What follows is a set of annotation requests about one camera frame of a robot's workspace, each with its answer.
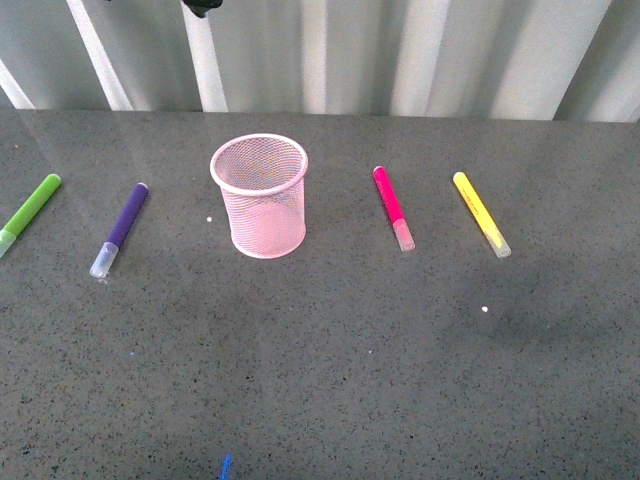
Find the yellow marker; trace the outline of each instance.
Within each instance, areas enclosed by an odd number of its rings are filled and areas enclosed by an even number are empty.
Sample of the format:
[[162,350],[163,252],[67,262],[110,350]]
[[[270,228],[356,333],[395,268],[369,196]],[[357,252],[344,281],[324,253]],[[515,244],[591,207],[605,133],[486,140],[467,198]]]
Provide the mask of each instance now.
[[487,240],[489,240],[491,248],[496,252],[498,258],[505,258],[511,255],[509,245],[504,241],[500,230],[498,230],[493,218],[489,215],[489,212],[471,185],[471,182],[469,182],[467,176],[463,172],[458,172],[453,176],[453,183],[458,187],[460,195],[464,198],[469,210],[473,213],[476,222],[480,225],[482,232],[485,237],[487,237]]

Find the black object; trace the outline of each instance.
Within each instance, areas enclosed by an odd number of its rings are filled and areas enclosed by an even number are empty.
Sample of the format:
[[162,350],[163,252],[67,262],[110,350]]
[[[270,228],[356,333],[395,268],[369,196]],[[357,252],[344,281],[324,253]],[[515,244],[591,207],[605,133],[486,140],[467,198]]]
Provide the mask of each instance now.
[[182,0],[196,17],[204,18],[212,8],[222,5],[222,0]]

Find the purple marker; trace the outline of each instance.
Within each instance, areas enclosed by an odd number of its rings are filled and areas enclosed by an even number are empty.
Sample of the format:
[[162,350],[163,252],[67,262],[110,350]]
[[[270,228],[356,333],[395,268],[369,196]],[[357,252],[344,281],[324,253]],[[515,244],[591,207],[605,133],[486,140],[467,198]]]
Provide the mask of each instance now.
[[107,237],[107,241],[102,245],[100,253],[96,257],[96,261],[93,262],[93,266],[89,273],[96,278],[104,278],[109,273],[109,268],[116,258],[116,255],[122,248],[124,239],[127,238],[127,233],[131,229],[131,225],[136,219],[140,207],[144,203],[145,198],[149,194],[149,187],[144,183],[138,183],[133,187],[129,200],[125,204],[118,220],[111,229],[111,233]]

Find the marker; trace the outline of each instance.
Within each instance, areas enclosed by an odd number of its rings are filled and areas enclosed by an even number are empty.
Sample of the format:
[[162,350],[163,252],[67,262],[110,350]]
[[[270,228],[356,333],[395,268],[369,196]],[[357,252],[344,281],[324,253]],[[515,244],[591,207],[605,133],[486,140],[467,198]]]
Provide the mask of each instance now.
[[482,203],[482,200],[480,200],[475,189],[471,186],[471,182],[469,182],[467,176],[463,172],[457,172],[453,176],[453,183],[458,187],[460,195],[464,198],[469,210],[471,210],[476,222],[478,222],[480,229],[485,237],[487,237],[487,240],[489,240],[491,248],[493,248],[498,258],[505,258],[511,255],[509,245],[505,242],[500,230],[498,230],[493,218],[489,215],[489,212]]
[[227,456],[224,457],[224,461],[222,462],[220,480],[227,480],[227,476],[229,475],[229,470],[231,470],[231,454],[227,453]]
[[107,241],[102,245],[100,253],[93,262],[93,266],[89,273],[96,278],[104,278],[109,273],[109,268],[116,258],[116,255],[122,248],[124,239],[133,225],[133,222],[140,211],[140,207],[149,194],[149,187],[144,183],[138,183],[133,187],[129,200],[125,204],[116,223],[111,229],[111,233],[107,237]]
[[44,204],[47,203],[61,183],[60,176],[55,173],[47,175],[47,178],[42,181],[16,214],[11,217],[11,220],[0,230],[0,257],[9,250],[9,247],[16,241],[16,238],[20,236]]
[[404,219],[400,203],[398,203],[396,194],[393,192],[393,187],[391,186],[391,182],[389,181],[389,177],[387,176],[387,172],[384,167],[378,166],[373,169],[373,179],[376,181],[378,191],[382,197],[382,202],[384,203],[387,215],[389,216],[389,220],[393,226],[393,231],[396,233],[396,238],[400,244],[400,250],[403,252],[413,250],[416,247],[416,244],[413,242],[409,226]]

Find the corrugated metal wall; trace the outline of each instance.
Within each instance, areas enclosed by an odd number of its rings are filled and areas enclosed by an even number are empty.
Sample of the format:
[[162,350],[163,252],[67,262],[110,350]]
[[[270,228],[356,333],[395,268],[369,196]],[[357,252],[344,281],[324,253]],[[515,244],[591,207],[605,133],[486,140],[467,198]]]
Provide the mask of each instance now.
[[4,0],[0,107],[634,122],[638,0]]

